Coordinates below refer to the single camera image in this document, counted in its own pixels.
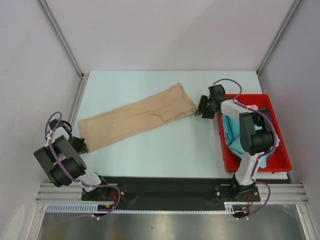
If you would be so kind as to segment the beige t shirt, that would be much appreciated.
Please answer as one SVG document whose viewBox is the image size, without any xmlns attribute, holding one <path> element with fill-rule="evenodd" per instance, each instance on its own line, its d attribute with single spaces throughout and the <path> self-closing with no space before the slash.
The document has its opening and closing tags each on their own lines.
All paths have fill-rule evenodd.
<svg viewBox="0 0 320 240">
<path fill-rule="evenodd" d="M 168 89 L 78 121 L 81 137 L 89 152 L 110 146 L 137 134 L 192 116 L 198 108 L 177 83 Z"/>
</svg>

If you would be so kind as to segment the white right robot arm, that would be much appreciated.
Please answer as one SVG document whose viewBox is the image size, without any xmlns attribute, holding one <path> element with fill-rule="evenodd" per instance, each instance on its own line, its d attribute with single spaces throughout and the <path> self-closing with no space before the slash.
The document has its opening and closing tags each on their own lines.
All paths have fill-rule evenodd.
<svg viewBox="0 0 320 240">
<path fill-rule="evenodd" d="M 267 109 L 254 109 L 227 97 L 221 84 L 212 85 L 208 90 L 208 96 L 201 96 L 195 115 L 213 119 L 216 114 L 221 114 L 239 122 L 239 141 L 244 153 L 227 196 L 242 201 L 254 191 L 262 158 L 277 148 L 277 133 Z"/>
</svg>

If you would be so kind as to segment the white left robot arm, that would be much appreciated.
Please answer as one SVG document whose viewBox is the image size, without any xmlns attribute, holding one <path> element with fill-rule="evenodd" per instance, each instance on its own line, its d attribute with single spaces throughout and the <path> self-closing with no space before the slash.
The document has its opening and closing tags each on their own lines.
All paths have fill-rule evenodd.
<svg viewBox="0 0 320 240">
<path fill-rule="evenodd" d="M 103 178 L 97 173 L 87 171 L 87 166 L 81 158 L 81 154 L 89 152 L 87 145 L 83 138 L 72 135 L 72 126 L 69 122 L 48 120 L 45 140 L 45 145 L 33 154 L 50 183 L 58 188 L 72 183 L 57 163 L 59 160 L 73 179 L 89 185 L 82 186 L 83 201 L 105 201 L 110 196 L 111 188 L 105 184 Z"/>
</svg>

